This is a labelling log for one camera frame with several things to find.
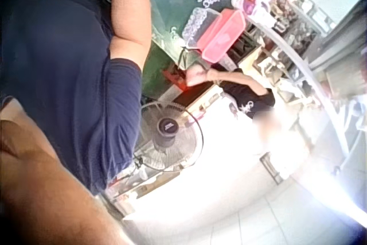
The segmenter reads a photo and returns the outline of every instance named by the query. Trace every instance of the pink basket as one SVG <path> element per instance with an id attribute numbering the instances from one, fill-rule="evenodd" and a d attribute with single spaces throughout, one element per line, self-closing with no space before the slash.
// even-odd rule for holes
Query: pink basket
<path id="1" fill-rule="evenodd" d="M 203 59 L 217 63 L 245 30 L 246 23 L 241 10 L 224 9 L 197 45 Z"/>

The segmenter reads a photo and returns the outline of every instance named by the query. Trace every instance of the navy blue t-shirt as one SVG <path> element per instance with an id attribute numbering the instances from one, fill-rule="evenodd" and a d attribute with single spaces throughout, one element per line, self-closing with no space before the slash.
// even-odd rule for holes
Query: navy blue t-shirt
<path id="1" fill-rule="evenodd" d="M 132 160 L 141 71 L 110 59 L 99 0 L 4 0 L 0 90 L 15 97 L 93 194 Z"/>

